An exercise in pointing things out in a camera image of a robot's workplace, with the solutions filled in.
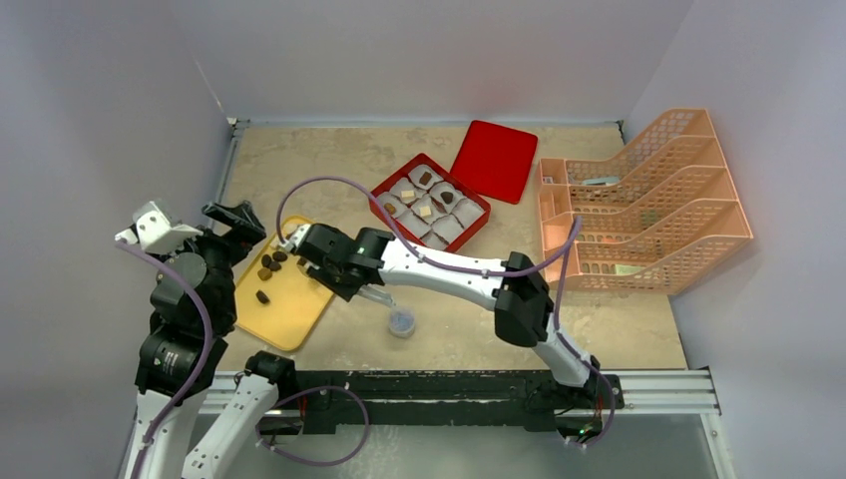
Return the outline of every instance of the cable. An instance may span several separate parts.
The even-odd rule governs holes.
[[[291,197],[291,195],[293,195],[294,192],[296,192],[300,188],[302,188],[302,187],[304,187],[304,186],[306,186],[310,183],[321,182],[321,181],[340,182],[340,183],[349,185],[349,186],[355,188],[356,190],[358,190],[359,192],[363,193],[364,196],[366,196],[370,200],[370,202],[373,203],[376,206],[376,208],[379,209],[379,212],[382,213],[382,216],[385,218],[385,222],[388,224],[388,227],[391,229],[391,231],[394,233],[394,235],[397,237],[397,239],[400,242],[402,242],[402,244],[412,254],[414,254],[421,261],[426,262],[427,264],[433,265],[435,267],[440,267],[441,269],[446,269],[446,270],[454,271],[454,272],[463,272],[463,273],[467,273],[467,274],[478,274],[478,275],[500,276],[500,277],[520,277],[520,276],[526,276],[526,275],[532,274],[534,272],[538,272],[538,271],[542,270],[543,268],[549,266],[550,264],[552,264],[553,262],[555,262],[556,260],[558,260],[560,257],[563,256],[564,258],[562,260],[562,265],[561,265],[561,276],[560,276],[559,281],[558,281],[558,289],[557,289],[557,292],[556,292],[555,310],[553,312],[553,324],[555,325],[555,330],[558,331],[561,328],[561,322],[559,320],[559,314],[561,312],[561,303],[562,303],[562,300],[564,299],[565,272],[567,271],[567,262],[570,259],[570,247],[573,245],[573,242],[576,240],[576,236],[579,234],[579,231],[582,229],[582,217],[581,216],[576,216],[576,218],[574,219],[573,225],[570,228],[570,234],[567,237],[567,241],[552,256],[548,257],[547,259],[539,262],[538,264],[536,264],[532,267],[529,267],[529,268],[526,268],[526,269],[521,269],[519,271],[482,271],[480,269],[473,269],[473,268],[470,268],[470,267],[461,267],[461,266],[453,266],[453,265],[450,265],[450,264],[444,264],[442,262],[439,262],[439,261],[436,261],[436,260],[431,259],[429,257],[426,257],[422,253],[418,253],[417,248],[413,244],[411,244],[411,242],[409,242],[408,239],[403,237],[402,233],[399,231],[399,228],[397,227],[397,224],[396,224],[396,222],[394,222],[391,215],[387,212],[387,210],[385,210],[385,207],[383,207],[382,204],[379,203],[379,201],[376,199],[376,197],[374,197],[373,194],[370,193],[370,191],[368,191],[362,185],[360,185],[356,182],[353,182],[352,180],[347,180],[346,178],[341,178],[341,177],[336,177],[336,176],[320,176],[320,177],[313,177],[313,178],[309,178],[307,180],[303,180],[302,182],[294,185],[293,188],[291,188],[285,194],[285,196],[282,197],[282,201],[279,202],[279,207],[276,209],[276,234],[278,235],[279,240],[284,240],[284,235],[282,234],[282,211],[285,208],[285,203],[287,203],[287,201]],[[603,430],[600,432],[600,434],[598,434],[597,437],[594,438],[593,441],[591,441],[589,444],[587,444],[587,445],[594,445],[600,439],[602,439],[603,436],[605,436],[606,432],[608,431],[608,429],[611,427],[612,423],[614,422],[615,407],[616,407],[616,403],[617,403],[615,401],[614,389],[612,388],[611,383],[608,381],[608,379],[605,377],[604,374],[602,374],[598,369],[596,369],[589,361],[582,360],[582,357],[579,355],[579,352],[576,351],[576,349],[573,348],[570,345],[570,343],[565,340],[563,335],[561,335],[559,332],[556,332],[556,336],[557,336],[558,340],[567,349],[567,351],[570,352],[570,354],[572,354],[579,361],[581,361],[582,364],[585,367],[587,367],[588,370],[591,373],[595,374],[603,382],[604,386],[606,387],[606,390],[608,391],[609,397],[612,399],[611,404],[609,405],[608,424],[606,425],[606,427],[603,428]]]
[[[197,365],[194,366],[194,369],[192,369],[185,384],[183,384],[177,393],[174,394],[174,397],[165,404],[165,407],[159,411],[159,414],[150,421],[150,426],[147,428],[147,432],[145,432],[144,436],[142,436],[144,445],[141,449],[139,449],[138,455],[135,458],[135,463],[132,466],[132,472],[130,473],[131,479],[138,479],[141,474],[142,465],[144,464],[144,458],[147,456],[147,450],[151,445],[153,445],[153,435],[156,434],[156,430],[159,429],[160,425],[162,425],[165,417],[167,417],[176,405],[183,400],[183,397],[188,394],[189,389],[191,389],[194,383],[197,382],[197,378],[200,377],[203,367],[209,360],[209,353],[212,351],[212,319],[209,317],[209,310],[206,309],[206,305],[203,304],[203,300],[200,298],[200,295],[197,294],[197,291],[194,290],[194,288],[182,276],[180,276],[179,273],[149,254],[129,246],[125,241],[117,241],[115,246],[149,264],[152,264],[162,274],[178,284],[179,287],[181,287],[189,296],[191,301],[194,303],[194,306],[197,307],[197,311],[200,313],[200,319],[203,322],[203,349],[200,352],[200,358],[197,360]]]
[[[356,402],[356,404],[358,404],[358,407],[361,408],[361,414],[364,416],[364,433],[361,434],[361,440],[358,441],[358,444],[356,444],[356,446],[352,450],[352,452],[350,452],[349,454],[345,455],[344,457],[342,457],[340,459],[336,459],[334,461],[323,462],[323,461],[312,461],[311,459],[305,459],[304,457],[299,457],[299,456],[291,454],[289,452],[285,452],[285,451],[278,449],[275,446],[269,444],[267,441],[264,440],[263,437],[261,437],[261,433],[259,431],[258,425],[256,424],[255,425],[255,434],[258,436],[258,443],[261,444],[262,446],[264,446],[264,448],[269,450],[270,452],[275,452],[276,454],[278,454],[282,457],[286,457],[286,458],[288,458],[288,459],[290,459],[294,462],[298,462],[300,464],[305,464],[306,466],[316,466],[316,467],[337,466],[338,464],[343,464],[344,462],[352,459],[356,454],[358,454],[358,452],[361,450],[361,448],[364,447],[364,443],[367,442],[367,438],[370,436],[370,416],[367,414],[367,408],[364,406],[364,401],[361,400],[361,398],[358,397],[354,392],[352,392],[349,389],[346,389],[344,387],[340,387],[340,386],[312,387],[310,389],[305,389],[304,391],[297,392],[296,394],[294,394],[292,396],[288,396],[288,397],[282,399],[281,401],[279,401],[279,402],[277,402],[276,404],[273,405],[273,409],[275,409],[277,407],[281,407],[281,406],[287,404],[288,402],[293,401],[294,399],[298,399],[298,398],[306,396],[308,394],[323,391],[323,390],[343,392],[344,394],[351,397]]]

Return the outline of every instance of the mesh basket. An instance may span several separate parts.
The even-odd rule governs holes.
[[[680,136],[714,138],[713,125],[707,111],[681,108],[667,110],[613,157],[604,161],[568,160],[570,183],[580,184],[584,180],[600,177],[618,177],[622,180],[647,159],[653,160],[654,154],[664,146],[682,151],[689,148],[691,139],[681,139]]]
[[[569,289],[675,294],[751,239],[739,202],[694,200],[645,229],[631,211],[566,213],[544,226],[545,242],[563,243],[575,216],[582,217],[583,227],[566,271]],[[555,251],[545,249],[544,257]],[[642,269],[617,274],[618,264]],[[544,270],[548,282],[558,281],[561,265],[557,261]]]
[[[704,110],[670,110],[610,160],[541,159],[544,258],[565,242],[575,216],[583,218],[567,288],[675,294],[752,239],[719,143],[708,132]],[[651,156],[644,158],[645,151]],[[569,184],[602,176],[621,180]],[[547,282],[557,282],[561,268],[560,260],[547,267]]]

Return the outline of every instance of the clear plastic container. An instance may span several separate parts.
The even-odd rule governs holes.
[[[414,312],[407,307],[392,307],[388,320],[388,330],[397,337],[411,337],[414,334]]]

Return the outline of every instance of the red lid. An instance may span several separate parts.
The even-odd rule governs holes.
[[[516,205],[537,148],[538,137],[531,133],[475,120],[450,173],[480,195]]]

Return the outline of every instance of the brown food piece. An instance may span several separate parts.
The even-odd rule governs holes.
[[[273,276],[273,271],[267,269],[266,267],[258,270],[258,278],[262,281],[267,281],[271,276]]]
[[[270,302],[270,298],[261,289],[255,292],[255,297],[258,298],[258,302],[261,304],[268,304]]]

